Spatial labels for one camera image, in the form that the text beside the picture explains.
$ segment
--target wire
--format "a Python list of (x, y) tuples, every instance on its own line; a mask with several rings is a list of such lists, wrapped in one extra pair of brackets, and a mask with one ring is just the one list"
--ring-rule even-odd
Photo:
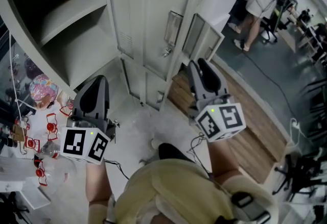
[(109, 161), (109, 160), (106, 160), (106, 159), (104, 161), (106, 163), (109, 163), (109, 164), (112, 164), (112, 165), (116, 165), (117, 168), (119, 169), (119, 171), (124, 175), (124, 177), (129, 180), (129, 178), (124, 174), (123, 169), (122, 169), (122, 165), (119, 162), (117, 162), (117, 161)]
[[(14, 93), (15, 93), (15, 102), (17, 103), (17, 108), (18, 108), (18, 113), (19, 113), (19, 119), (20, 119), (20, 125), (22, 125), (22, 119), (21, 119), (21, 113), (20, 113), (20, 108), (19, 108), (19, 103), (18, 103), (18, 98), (17, 98), (17, 92), (16, 92), (16, 87), (15, 87), (15, 80), (14, 80), (14, 73), (13, 73), (13, 69), (12, 69), (12, 57), (11, 57), (11, 33), (9, 31), (9, 60), (10, 60), (10, 72), (11, 72), (11, 79), (12, 79), (12, 84), (14, 86)], [(22, 131), (22, 135), (24, 137), (24, 140), (25, 140), (25, 133), (24, 133), (24, 129), (21, 128), (21, 131)], [(19, 142), (19, 151), (22, 155), (26, 155), (27, 154), (27, 151), (24, 149), (23, 147), (23, 150), (25, 151), (25, 153), (22, 153), (21, 152), (21, 145), (20, 145), (20, 142)]]
[(288, 99), (287, 99), (287, 97), (286, 97), (286, 95), (285, 95), (285, 93), (283, 92), (283, 90), (282, 90), (282, 88), (280, 87), (280, 85), (277, 83), (277, 82), (275, 82), (272, 78), (270, 78), (268, 75), (266, 75), (263, 71), (262, 71), (262, 69), (244, 52), (244, 51), (242, 51), (242, 53), (246, 56), (246, 58), (248, 58), (254, 65), (255, 65), (255, 67), (268, 79), (268, 80), (270, 80), (274, 85), (276, 85), (278, 88), (279, 88), (279, 90), (281, 91), (281, 93), (282, 93), (282, 95), (284, 96), (284, 98), (285, 98), (285, 101), (286, 101), (286, 103), (287, 103), (287, 106), (288, 106), (288, 108), (289, 108), (289, 110), (290, 110), (290, 112), (291, 112), (291, 114), (292, 114), (292, 116), (294, 117), (294, 118), (296, 118), (296, 115), (295, 115), (295, 113), (293, 112), (293, 110), (292, 110), (292, 108), (291, 108), (291, 105), (290, 105), (290, 103), (288, 102)]
[[(193, 146), (193, 142), (194, 142), (195, 140), (197, 140), (198, 142), (197, 142), (197, 144), (196, 144), (195, 146)], [(202, 143), (203, 140), (206, 140), (206, 138), (205, 138), (204, 134), (203, 134), (202, 132), (200, 132), (200, 133), (199, 133), (199, 136), (197, 136), (197, 137), (195, 137), (195, 138), (193, 138), (193, 139), (191, 140), (191, 148), (190, 148), (186, 153), (192, 155), (192, 156), (193, 156), (193, 160), (194, 160), (195, 162), (197, 162), (197, 163), (200, 163), (201, 166), (202, 166), (202, 168), (203, 168), (203, 169), (204, 169), (208, 174), (210, 174), (210, 172), (209, 172), (209, 171), (208, 171), (208, 170), (203, 166), (201, 160), (199, 159), (199, 157), (197, 156), (197, 154), (196, 154), (196, 152), (195, 152), (195, 150), (194, 150), (197, 146), (199, 146), (199, 145)]]

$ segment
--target white floor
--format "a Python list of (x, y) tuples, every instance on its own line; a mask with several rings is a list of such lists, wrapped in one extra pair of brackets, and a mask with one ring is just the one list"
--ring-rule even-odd
[[(121, 125), (121, 128), (117, 128), (116, 144), (107, 148), (105, 159), (120, 162), (124, 173), (131, 176), (141, 167), (140, 159), (147, 159), (153, 155), (153, 150), (149, 146), (152, 138), (171, 143), (186, 154), (190, 149), (191, 140), (197, 135), (186, 118), (181, 116), (172, 104), (168, 103), (160, 113), (144, 107), (131, 115), (130, 120)], [(196, 152), (204, 166), (210, 170), (205, 142), (196, 148)], [(77, 162), (77, 169), (77, 175), (64, 183), (50, 198), (52, 200), (50, 205), (33, 212), (31, 217), (33, 224), (87, 223), (85, 164)], [(123, 192), (127, 180), (114, 165), (108, 164), (107, 171), (112, 191), (117, 198)], [(282, 176), (272, 170), (264, 187), (271, 192), (282, 180)], [(286, 195), (285, 192), (281, 192), (276, 199), (281, 202)]]

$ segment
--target sneaker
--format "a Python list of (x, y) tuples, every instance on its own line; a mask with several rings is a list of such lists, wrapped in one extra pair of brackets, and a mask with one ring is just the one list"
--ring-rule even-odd
[(158, 140), (158, 139), (152, 139), (152, 140), (151, 140), (151, 147), (152, 147), (154, 150), (159, 149), (160, 144), (163, 144), (163, 142), (162, 142), (161, 140)]
[(234, 44), (238, 49), (240, 49), (242, 51), (248, 52), (250, 50), (250, 48), (245, 45), (244, 40), (236, 40), (235, 39)]
[(229, 28), (231, 28), (235, 33), (240, 34), (241, 30), (237, 28), (237, 25), (235, 23), (228, 23)]

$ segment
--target wooden floor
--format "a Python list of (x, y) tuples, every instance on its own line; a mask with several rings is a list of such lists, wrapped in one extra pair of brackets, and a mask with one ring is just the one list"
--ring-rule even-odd
[[(241, 103), (247, 128), (228, 140), (240, 166), (258, 183), (264, 183), (274, 164), (281, 160), (286, 141), (275, 124), (255, 100), (216, 63), (225, 76), (229, 93)], [(179, 72), (172, 82), (168, 99), (187, 116), (194, 101), (185, 71)]]

